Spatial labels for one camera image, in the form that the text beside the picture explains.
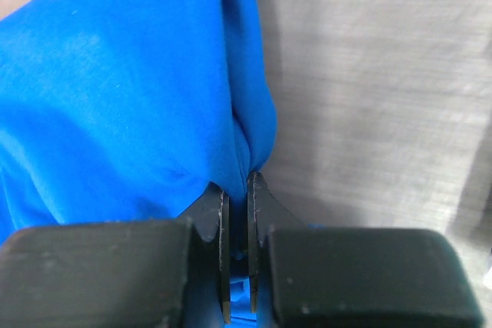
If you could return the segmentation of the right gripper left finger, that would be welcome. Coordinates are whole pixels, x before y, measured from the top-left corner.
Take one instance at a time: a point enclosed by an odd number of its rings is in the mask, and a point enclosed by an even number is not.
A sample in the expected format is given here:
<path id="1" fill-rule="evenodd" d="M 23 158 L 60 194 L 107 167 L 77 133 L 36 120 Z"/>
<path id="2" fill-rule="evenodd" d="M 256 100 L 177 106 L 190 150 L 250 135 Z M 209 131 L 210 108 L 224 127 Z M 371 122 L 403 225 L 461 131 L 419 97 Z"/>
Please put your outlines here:
<path id="1" fill-rule="evenodd" d="M 223 327 L 229 198 L 210 184 L 171 220 L 33 227 L 1 248 L 3 327 Z"/>

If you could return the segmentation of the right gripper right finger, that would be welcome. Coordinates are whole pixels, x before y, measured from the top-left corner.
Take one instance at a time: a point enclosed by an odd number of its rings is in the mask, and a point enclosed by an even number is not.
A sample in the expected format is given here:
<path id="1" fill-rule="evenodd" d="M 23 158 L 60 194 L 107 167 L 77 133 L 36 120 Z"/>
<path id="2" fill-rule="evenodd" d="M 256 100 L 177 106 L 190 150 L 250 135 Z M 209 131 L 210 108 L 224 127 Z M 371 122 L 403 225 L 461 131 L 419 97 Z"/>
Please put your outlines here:
<path id="1" fill-rule="evenodd" d="M 482 327 L 455 249 L 426 229 L 304 224 L 248 177 L 251 310 L 260 327 Z"/>

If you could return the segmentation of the blue t shirt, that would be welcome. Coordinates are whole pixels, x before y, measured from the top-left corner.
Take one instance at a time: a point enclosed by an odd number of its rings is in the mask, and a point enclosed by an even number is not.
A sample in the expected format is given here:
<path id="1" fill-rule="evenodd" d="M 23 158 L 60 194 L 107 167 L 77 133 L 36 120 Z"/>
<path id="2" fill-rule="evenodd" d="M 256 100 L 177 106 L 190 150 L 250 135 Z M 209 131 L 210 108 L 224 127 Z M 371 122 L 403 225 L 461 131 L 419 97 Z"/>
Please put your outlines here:
<path id="1" fill-rule="evenodd" d="M 214 184 L 229 198 L 225 326 L 260 327 L 248 177 L 275 132 L 256 0 L 33 0 L 1 23 L 2 245 L 175 219 Z"/>

